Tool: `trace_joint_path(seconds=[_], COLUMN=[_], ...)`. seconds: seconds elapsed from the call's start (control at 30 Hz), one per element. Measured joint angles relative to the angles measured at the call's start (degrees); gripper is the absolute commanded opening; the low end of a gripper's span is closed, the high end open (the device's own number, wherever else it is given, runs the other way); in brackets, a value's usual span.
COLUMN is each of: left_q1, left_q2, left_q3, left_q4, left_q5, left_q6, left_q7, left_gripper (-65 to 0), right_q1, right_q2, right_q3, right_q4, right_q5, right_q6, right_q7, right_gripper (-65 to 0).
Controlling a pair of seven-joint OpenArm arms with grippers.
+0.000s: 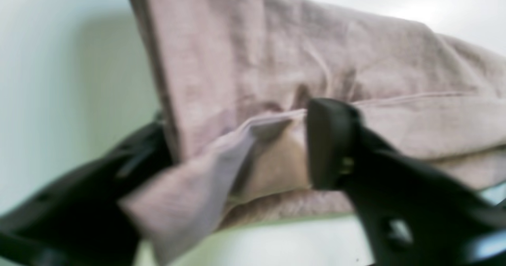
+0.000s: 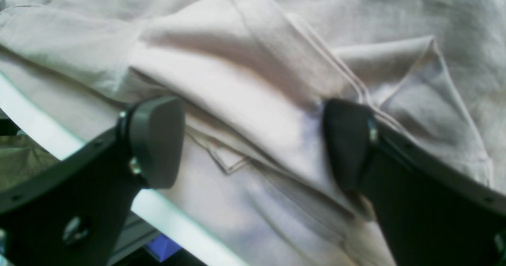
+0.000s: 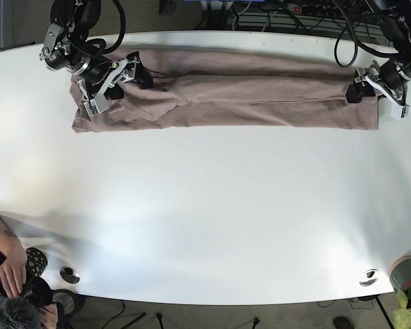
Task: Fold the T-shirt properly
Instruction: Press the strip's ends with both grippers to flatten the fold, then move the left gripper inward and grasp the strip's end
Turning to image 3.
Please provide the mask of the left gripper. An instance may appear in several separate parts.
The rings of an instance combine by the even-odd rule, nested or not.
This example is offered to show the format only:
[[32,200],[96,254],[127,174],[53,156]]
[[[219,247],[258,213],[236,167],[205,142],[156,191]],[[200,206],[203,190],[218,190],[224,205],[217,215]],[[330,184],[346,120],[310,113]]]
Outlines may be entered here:
[[411,77],[403,72],[401,62],[389,60],[379,65],[373,60],[367,68],[355,71],[353,83],[345,94],[348,103],[360,103],[364,98],[386,98],[390,102],[390,116],[394,119],[404,119],[409,111],[406,103],[407,82]]

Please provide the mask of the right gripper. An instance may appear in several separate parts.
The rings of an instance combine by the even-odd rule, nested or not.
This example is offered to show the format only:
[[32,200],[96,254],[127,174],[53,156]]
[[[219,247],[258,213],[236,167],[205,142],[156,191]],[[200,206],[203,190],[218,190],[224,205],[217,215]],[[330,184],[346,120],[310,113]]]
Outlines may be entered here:
[[100,114],[109,108],[108,91],[119,87],[119,82],[134,82],[141,90],[153,88],[153,78],[139,56],[127,56],[119,62],[113,62],[95,82],[82,77],[77,81],[88,116]]

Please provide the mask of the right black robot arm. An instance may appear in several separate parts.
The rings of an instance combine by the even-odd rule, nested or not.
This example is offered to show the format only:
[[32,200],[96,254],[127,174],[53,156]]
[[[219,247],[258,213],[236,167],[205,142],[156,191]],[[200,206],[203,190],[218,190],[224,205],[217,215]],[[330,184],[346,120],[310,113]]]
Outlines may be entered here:
[[126,18],[119,1],[120,32],[116,42],[107,46],[102,38],[88,39],[101,15],[100,1],[54,1],[40,60],[52,71],[65,68],[77,77],[76,85],[89,116],[105,112],[109,100],[121,99],[120,83],[133,82],[144,90],[153,88],[153,78],[143,66],[139,53],[119,61],[106,56],[117,50],[126,32]]

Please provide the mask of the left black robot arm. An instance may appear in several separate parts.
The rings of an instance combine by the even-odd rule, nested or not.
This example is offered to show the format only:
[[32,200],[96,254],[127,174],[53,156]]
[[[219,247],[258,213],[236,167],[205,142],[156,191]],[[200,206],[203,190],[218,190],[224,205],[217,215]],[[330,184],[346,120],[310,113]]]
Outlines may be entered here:
[[[340,1],[333,4],[345,20],[345,27],[336,39],[334,53],[343,34],[347,33],[353,41],[351,61],[342,64],[338,56],[334,56],[337,65],[343,68],[351,66],[360,49],[386,60],[384,64],[374,60],[368,67],[356,69],[354,80],[346,92],[347,101],[360,103],[369,97],[385,98],[390,102],[391,117],[405,118],[409,111],[407,91],[411,81],[411,1],[356,1],[348,8]],[[355,28],[355,21],[360,19],[375,23],[395,51],[382,52],[364,44]]]

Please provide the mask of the person's bare forearm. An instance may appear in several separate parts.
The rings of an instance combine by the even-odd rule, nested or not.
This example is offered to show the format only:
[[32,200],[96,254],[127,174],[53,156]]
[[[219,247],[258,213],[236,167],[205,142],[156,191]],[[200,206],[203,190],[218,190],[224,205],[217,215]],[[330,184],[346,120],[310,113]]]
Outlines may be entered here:
[[0,218],[0,252],[11,265],[24,265],[27,261],[25,250],[13,229]]

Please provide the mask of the person's hand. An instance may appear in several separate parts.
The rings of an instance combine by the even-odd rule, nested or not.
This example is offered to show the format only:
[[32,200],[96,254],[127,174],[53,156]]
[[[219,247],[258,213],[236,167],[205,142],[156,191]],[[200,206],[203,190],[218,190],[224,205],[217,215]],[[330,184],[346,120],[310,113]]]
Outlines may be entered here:
[[11,241],[4,252],[5,260],[0,265],[0,286],[8,297],[18,297],[26,282],[27,254],[20,241]]

